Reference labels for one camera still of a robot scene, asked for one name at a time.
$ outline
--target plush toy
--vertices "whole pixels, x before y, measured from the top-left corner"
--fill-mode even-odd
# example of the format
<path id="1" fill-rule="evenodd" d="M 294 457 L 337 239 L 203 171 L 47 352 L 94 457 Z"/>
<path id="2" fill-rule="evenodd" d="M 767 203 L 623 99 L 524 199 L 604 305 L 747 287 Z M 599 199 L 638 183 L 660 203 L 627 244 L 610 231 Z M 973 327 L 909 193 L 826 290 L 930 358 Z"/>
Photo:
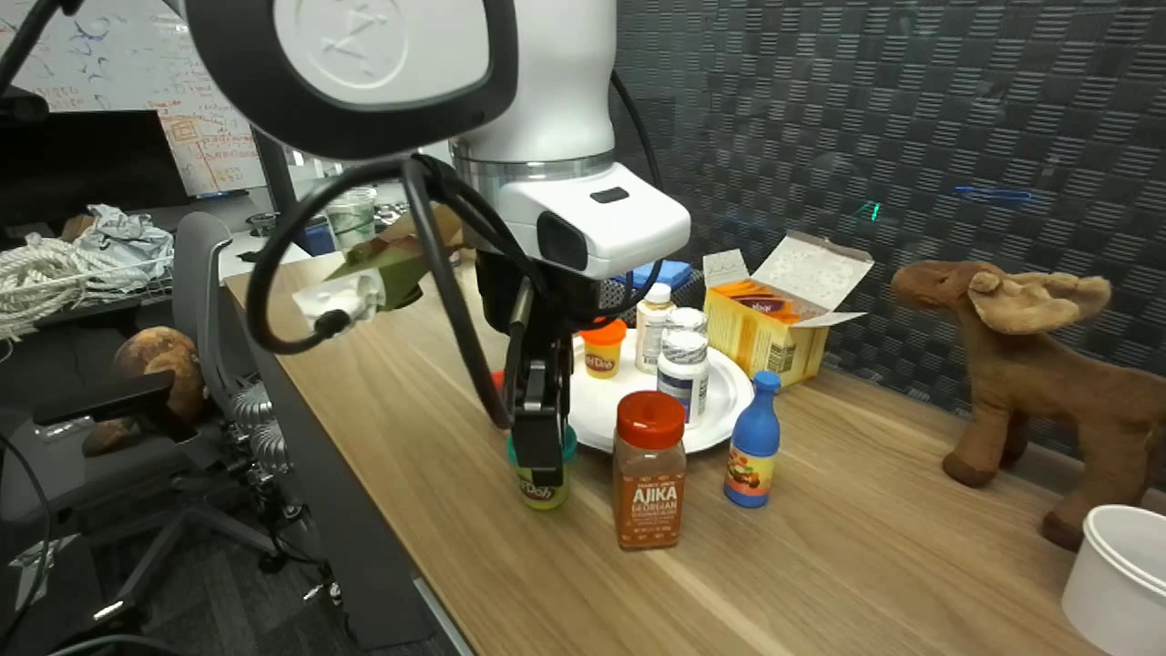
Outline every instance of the plush toy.
<path id="1" fill-rule="evenodd" d="M 1082 443 L 1082 477 L 1041 520 L 1041 536 L 1076 551 L 1096 504 L 1141 504 L 1155 436 L 1166 421 L 1166 379 L 1067 350 L 1047 333 L 1109 305 L 1105 277 L 1001 272 L 989 262 L 911 262 L 892 277 L 905 305 L 944 311 L 964 347 L 973 417 L 947 477 L 989 483 L 1024 457 L 1026 417 L 1067 419 Z"/>
<path id="2" fill-rule="evenodd" d="M 203 375 L 202 375 L 188 335 L 175 327 L 142 327 L 117 350 L 112 366 L 128 379 L 171 372 L 175 375 L 167 393 L 171 417 L 187 426 L 202 419 L 209 389 L 203 389 Z M 101 419 L 86 434 L 84 453 L 86 457 L 117 453 L 142 442 L 145 434 L 150 426 L 142 426 L 142 419 L 136 417 Z"/>

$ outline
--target moose antler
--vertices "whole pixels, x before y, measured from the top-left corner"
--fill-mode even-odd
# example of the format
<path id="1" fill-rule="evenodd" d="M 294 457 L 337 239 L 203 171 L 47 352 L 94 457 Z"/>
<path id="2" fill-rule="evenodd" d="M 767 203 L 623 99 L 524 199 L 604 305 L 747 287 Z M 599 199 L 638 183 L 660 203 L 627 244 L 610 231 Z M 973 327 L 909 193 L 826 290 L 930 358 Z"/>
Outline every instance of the moose antler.
<path id="1" fill-rule="evenodd" d="M 968 297 L 991 333 L 1039 335 L 1101 313 L 1111 283 L 1070 272 L 978 272 Z"/>

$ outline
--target white plate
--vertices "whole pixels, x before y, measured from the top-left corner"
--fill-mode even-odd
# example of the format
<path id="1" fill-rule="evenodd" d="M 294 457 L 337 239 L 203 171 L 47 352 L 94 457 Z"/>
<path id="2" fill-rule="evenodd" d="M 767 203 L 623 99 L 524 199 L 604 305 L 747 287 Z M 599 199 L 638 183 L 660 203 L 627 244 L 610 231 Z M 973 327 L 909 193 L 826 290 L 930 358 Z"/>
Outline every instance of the white plate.
<path id="1" fill-rule="evenodd" d="M 655 389 L 655 375 L 633 368 L 633 333 L 627 333 L 618 350 L 618 372 L 611 379 L 594 379 L 582 366 L 582 341 L 577 339 L 577 375 L 571 375 L 571 430 L 579 443 L 611 453 L 617 403 L 633 389 Z M 751 379 L 720 350 L 708 350 L 708 408 L 685 426 L 685 453 L 708 453 L 729 442 L 737 417 L 751 403 Z"/>

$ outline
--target gray wall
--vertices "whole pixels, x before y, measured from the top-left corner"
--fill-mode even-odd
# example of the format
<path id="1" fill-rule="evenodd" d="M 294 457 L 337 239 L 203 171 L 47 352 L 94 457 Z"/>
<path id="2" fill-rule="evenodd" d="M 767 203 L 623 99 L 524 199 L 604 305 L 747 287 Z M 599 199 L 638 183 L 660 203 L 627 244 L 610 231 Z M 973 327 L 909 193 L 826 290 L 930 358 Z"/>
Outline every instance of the gray wall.
<path id="1" fill-rule="evenodd" d="M 809 231 L 878 259 L 849 297 L 872 318 L 831 335 L 843 368 L 964 412 L 951 327 L 887 295 L 900 262 L 937 254 L 1111 277 L 1111 311 L 1063 339 L 1166 372 L 1162 2 L 618 0 L 618 73 L 696 216 L 690 254 L 759 262 Z M 618 142 L 643 167 L 627 125 Z"/>

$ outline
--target blue bottle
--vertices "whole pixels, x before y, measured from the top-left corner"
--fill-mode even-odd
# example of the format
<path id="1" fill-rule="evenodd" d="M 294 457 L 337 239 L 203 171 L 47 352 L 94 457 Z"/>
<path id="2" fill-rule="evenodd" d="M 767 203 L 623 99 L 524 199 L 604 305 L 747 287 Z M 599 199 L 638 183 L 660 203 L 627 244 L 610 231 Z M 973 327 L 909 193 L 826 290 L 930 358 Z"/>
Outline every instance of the blue bottle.
<path id="1" fill-rule="evenodd" d="M 754 401 L 741 412 L 729 436 L 725 494 L 737 508 L 767 508 L 774 489 L 774 468 L 779 453 L 779 419 L 774 398 L 779 389 L 776 372 L 754 375 Z"/>

